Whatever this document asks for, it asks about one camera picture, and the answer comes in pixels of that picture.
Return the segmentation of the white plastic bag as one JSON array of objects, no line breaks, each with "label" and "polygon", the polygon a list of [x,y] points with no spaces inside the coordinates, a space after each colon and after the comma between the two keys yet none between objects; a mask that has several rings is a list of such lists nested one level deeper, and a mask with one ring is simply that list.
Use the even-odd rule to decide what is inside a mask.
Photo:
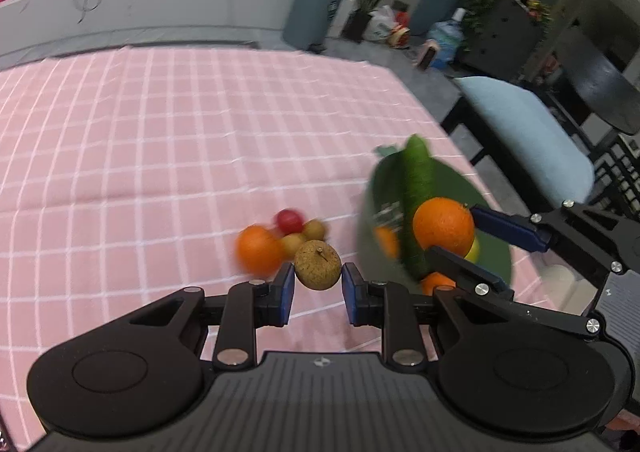
[{"label": "white plastic bag", "polygon": [[396,27],[395,12],[390,5],[384,5],[372,12],[362,38],[368,42],[384,43]]}]

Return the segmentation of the dark drawer cabinet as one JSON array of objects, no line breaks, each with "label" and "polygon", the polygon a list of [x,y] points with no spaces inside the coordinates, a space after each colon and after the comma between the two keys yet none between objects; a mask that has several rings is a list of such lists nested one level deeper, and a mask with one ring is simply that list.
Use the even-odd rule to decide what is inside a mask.
[{"label": "dark drawer cabinet", "polygon": [[493,79],[513,81],[544,34],[544,27],[529,17],[514,0],[499,0],[460,57],[462,66]]}]

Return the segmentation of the grey trash bin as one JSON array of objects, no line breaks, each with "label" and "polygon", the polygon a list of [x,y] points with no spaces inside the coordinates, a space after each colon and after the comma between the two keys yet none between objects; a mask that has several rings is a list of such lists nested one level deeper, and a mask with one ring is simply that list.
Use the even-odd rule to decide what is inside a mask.
[{"label": "grey trash bin", "polygon": [[282,32],[283,41],[303,52],[321,54],[341,1],[294,0]]}]

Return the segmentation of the orange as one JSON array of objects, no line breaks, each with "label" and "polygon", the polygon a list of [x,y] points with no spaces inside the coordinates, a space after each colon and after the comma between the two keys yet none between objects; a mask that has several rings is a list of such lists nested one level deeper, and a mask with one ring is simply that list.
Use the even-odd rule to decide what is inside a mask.
[{"label": "orange", "polygon": [[432,296],[438,289],[452,290],[456,287],[456,282],[439,272],[432,272],[420,282],[423,295]]},{"label": "orange", "polygon": [[280,241],[261,225],[251,225],[235,240],[236,259],[245,272],[258,278],[274,275],[284,261]]},{"label": "orange", "polygon": [[471,212],[448,198],[432,198],[413,215],[413,235],[422,250],[439,246],[464,257],[472,249],[475,225]]},{"label": "orange", "polygon": [[384,254],[389,259],[397,261],[400,256],[400,242],[396,232],[390,227],[378,226],[374,229],[374,233]]}]

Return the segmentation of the green cucumber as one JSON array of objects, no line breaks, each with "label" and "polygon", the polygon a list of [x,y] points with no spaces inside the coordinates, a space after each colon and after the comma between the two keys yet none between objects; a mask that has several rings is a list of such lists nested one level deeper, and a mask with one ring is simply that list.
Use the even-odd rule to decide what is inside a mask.
[{"label": "green cucumber", "polygon": [[420,282],[427,275],[424,250],[413,232],[416,210],[433,195],[433,160],[426,141],[418,134],[411,135],[402,149],[401,163],[401,251],[400,258],[408,275]]}]

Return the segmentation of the round black table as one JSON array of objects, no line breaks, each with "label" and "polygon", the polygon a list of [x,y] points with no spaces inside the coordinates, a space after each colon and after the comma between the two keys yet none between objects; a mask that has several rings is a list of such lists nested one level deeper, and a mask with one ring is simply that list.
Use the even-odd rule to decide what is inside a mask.
[{"label": "round black table", "polygon": [[629,83],[587,36],[567,29],[555,46],[559,63],[593,114],[628,136],[639,133],[639,90]]}]

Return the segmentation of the large yellow-green pear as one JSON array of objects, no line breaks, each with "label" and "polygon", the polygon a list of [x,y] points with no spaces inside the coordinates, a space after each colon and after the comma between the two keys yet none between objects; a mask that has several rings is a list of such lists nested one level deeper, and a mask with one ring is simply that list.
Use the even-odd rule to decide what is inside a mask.
[{"label": "large yellow-green pear", "polygon": [[467,261],[471,261],[471,263],[476,264],[479,258],[480,258],[480,239],[475,237],[469,252],[466,253],[465,255],[465,259]]}]

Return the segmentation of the small brown fruit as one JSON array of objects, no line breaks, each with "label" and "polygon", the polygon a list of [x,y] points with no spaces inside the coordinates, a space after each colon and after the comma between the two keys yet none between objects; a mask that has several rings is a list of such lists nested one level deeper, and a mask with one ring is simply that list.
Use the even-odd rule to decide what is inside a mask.
[{"label": "small brown fruit", "polygon": [[290,233],[280,238],[280,246],[283,258],[286,261],[292,261],[299,248],[306,243],[307,240],[302,233]]}]

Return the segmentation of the blue water bottle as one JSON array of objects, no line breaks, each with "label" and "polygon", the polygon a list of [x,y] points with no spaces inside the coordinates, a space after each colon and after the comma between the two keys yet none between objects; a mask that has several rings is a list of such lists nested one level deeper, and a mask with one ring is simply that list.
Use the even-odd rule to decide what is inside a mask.
[{"label": "blue water bottle", "polygon": [[464,41],[462,20],[465,13],[466,10],[459,7],[450,19],[435,22],[428,31],[427,38],[435,41],[439,46],[438,53],[432,62],[433,67],[445,69],[456,56],[458,48]]}]

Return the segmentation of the white marble tv bench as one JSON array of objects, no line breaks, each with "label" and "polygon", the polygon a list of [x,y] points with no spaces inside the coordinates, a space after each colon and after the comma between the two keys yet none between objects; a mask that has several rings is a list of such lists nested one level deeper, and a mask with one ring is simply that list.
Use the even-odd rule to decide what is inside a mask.
[{"label": "white marble tv bench", "polygon": [[1,53],[123,30],[232,27],[281,30],[294,0],[6,0]]}]

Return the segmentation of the pink checked tablecloth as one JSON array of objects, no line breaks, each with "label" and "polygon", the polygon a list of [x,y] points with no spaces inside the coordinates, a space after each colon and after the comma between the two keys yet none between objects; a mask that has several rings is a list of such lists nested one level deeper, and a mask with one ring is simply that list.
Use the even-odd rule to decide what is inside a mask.
[{"label": "pink checked tablecloth", "polygon": [[296,209],[345,261],[381,146],[424,137],[485,180],[390,70],[266,49],[122,48],[1,74],[1,414],[42,434],[26,376],[47,349],[186,285],[245,275],[246,227]]}]

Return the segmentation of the brown kiwi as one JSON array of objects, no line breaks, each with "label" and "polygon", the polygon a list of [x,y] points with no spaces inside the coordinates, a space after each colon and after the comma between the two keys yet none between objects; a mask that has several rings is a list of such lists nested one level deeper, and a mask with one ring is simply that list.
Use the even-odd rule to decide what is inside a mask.
[{"label": "brown kiwi", "polygon": [[324,241],[326,239],[326,235],[328,234],[328,228],[323,221],[315,218],[308,220],[303,225],[302,234],[307,240]]},{"label": "brown kiwi", "polygon": [[341,276],[342,261],[332,246],[321,240],[305,242],[295,253],[294,269],[304,287],[326,291]]}]

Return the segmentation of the light blue cushion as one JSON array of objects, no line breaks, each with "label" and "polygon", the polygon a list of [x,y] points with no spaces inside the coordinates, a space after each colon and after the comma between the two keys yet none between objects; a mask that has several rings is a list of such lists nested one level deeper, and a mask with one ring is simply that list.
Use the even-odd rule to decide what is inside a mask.
[{"label": "light blue cushion", "polygon": [[594,184],[591,161],[534,93],[486,76],[455,78],[454,84],[553,209],[566,200],[588,200]]}]

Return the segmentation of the red tomato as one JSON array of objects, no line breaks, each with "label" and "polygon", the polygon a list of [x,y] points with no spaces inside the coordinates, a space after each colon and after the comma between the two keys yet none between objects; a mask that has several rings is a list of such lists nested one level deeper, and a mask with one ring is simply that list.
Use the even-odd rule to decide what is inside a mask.
[{"label": "red tomato", "polygon": [[296,209],[281,209],[274,217],[274,222],[282,235],[292,235],[303,232],[305,218]]}]

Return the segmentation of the green colander bowl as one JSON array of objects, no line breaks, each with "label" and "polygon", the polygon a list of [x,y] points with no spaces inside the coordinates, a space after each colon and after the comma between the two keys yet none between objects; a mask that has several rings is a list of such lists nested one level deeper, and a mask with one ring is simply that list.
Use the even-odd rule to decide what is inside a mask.
[{"label": "green colander bowl", "polygon": [[[380,160],[376,163],[364,191],[357,221],[357,267],[363,279],[370,282],[397,282],[411,293],[420,293],[420,282],[413,279],[397,259],[390,259],[380,248],[374,228],[390,223],[399,228],[401,213],[401,170],[399,149],[394,146],[378,147]],[[448,197],[469,206],[488,203],[472,183],[451,166],[434,162],[434,192],[437,197]],[[509,244],[485,232],[477,231],[480,255],[477,264],[511,284],[512,257]]]}]

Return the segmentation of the black bench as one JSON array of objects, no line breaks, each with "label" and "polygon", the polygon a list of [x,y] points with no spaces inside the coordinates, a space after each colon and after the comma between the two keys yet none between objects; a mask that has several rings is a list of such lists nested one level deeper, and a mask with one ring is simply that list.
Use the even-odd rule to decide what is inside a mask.
[{"label": "black bench", "polygon": [[511,150],[506,148],[506,145],[491,131],[464,96],[457,100],[445,119],[440,122],[440,127],[447,135],[451,135],[460,125],[464,126],[480,144],[480,151],[472,157],[472,166],[477,165],[484,157],[490,157],[529,212],[535,214],[552,211],[551,202],[542,194],[523,165],[515,160]]}]

